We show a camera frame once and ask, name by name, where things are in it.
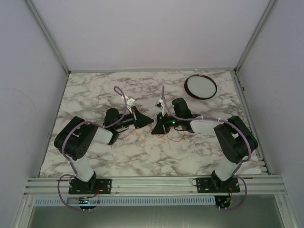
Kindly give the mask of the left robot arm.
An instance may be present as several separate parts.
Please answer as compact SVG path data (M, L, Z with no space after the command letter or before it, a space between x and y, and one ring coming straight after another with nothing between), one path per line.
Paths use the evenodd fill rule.
M133 106L123 115L115 108L106 111L104 125L107 129L89 123L80 117L74 117L56 136L54 146L69 160L76 176L70 181L69 194L93 194L101 192L101 180L91 168L87 150L93 140L113 145L124 128L133 125L136 129L153 123L153 119L140 113Z

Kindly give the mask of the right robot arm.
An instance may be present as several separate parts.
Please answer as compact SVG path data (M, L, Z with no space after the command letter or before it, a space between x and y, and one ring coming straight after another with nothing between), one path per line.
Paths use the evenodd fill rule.
M192 114L183 98L174 99L172 106L174 114L162 112L157 115L152 134L165 135L175 127L193 134L209 134L211 129L214 130L224 158L211 177L196 179L198 192L239 192L238 180L234 174L241 164L250 160L252 152L258 147L257 140L245 123L238 116L222 120Z

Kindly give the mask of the round brown-rimmed dish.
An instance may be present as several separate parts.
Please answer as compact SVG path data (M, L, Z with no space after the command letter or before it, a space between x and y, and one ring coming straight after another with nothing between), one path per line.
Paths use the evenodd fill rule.
M184 83L186 93L195 99L208 100L217 93L217 85L209 76L192 75L188 77Z

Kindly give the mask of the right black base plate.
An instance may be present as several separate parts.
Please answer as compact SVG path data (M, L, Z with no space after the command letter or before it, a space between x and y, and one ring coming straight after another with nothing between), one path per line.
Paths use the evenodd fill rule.
M230 177L221 181L216 177L196 178L195 186L198 193L239 193L240 186L237 178Z

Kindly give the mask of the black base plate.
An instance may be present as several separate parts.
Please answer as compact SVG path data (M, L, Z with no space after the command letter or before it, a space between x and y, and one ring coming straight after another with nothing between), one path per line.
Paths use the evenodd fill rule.
M221 181L216 177L196 178L195 186L198 193L239 193L240 186L237 178L230 177Z
M89 194L110 194L112 189L112 179L92 179L89 182L81 181L77 178L70 181L70 195Z

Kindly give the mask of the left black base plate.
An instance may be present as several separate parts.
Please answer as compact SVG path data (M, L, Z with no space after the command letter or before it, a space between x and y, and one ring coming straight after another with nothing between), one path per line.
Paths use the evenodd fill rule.
M92 179L89 182L81 181L77 178L70 181L70 195L89 194L110 194L112 189L112 179Z

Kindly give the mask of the aluminium front rail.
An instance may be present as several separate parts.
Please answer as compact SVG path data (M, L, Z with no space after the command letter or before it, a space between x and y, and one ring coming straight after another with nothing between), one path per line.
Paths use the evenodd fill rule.
M286 194L283 179L279 175L242 175L239 180L239 195ZM112 177L110 196L188 196L198 195L194 176L172 177ZM24 197L57 196L58 178L30 178L24 190Z

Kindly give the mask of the left aluminium corner post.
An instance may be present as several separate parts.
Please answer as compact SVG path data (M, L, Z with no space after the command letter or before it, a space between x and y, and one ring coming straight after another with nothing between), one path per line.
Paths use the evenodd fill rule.
M25 3L27 5L27 7L29 8L29 11L31 12L31 14L33 15L35 21L37 22L39 28L41 29L41 31L44 34L44 37L46 38L48 44L50 45L53 53L55 54L55 57L57 58L57 60L59 61L61 67L63 68L64 72L69 75L70 74L70 70L68 69L67 63L64 60L64 57L58 47L58 45L56 44L56 41L54 40L51 32L49 31L46 23L44 22L42 16L40 15L40 13L38 12L37 7L35 6L34 2L32 0L25 0Z

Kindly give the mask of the aluminium corner post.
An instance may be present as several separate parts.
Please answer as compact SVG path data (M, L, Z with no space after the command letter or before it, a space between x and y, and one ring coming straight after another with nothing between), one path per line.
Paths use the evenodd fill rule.
M243 65L245 64L251 50L253 49L258 37L260 36L260 33L262 32L267 20L269 19L272 11L276 7L276 5L279 3L279 0L269 0L266 8L261 16L261 18L258 21L257 26L255 27L239 61L237 62L237 65L234 68L234 72L237 75L240 70L242 69Z
M44 34L44 37L46 38L48 44L50 45L53 53L55 54L55 57L57 58L57 60L59 61L61 67L63 68L64 72L69 75L70 74L70 70L68 69L67 63L64 60L64 57L58 47L58 45L56 44L56 41L54 40L51 32L49 31L46 23L44 22L42 16L40 15L40 13L38 12L37 7L35 6L34 2L32 0L25 0L25 3L27 5L27 7L29 8L29 11L31 12L31 14L33 15L35 21L37 22L39 28L41 29L41 31Z

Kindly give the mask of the right aluminium corner post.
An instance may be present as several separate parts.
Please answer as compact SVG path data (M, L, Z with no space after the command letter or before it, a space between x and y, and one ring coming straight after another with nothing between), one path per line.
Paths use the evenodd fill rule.
M267 20L269 19L272 11L276 7L276 5L279 3L279 0L269 0L266 8L261 16L261 18L258 21L257 26L255 27L239 61L237 62L237 65L234 68L234 72L237 75L240 70L242 69L243 65L245 64L251 50L253 49L258 37L260 36L260 33L262 32Z

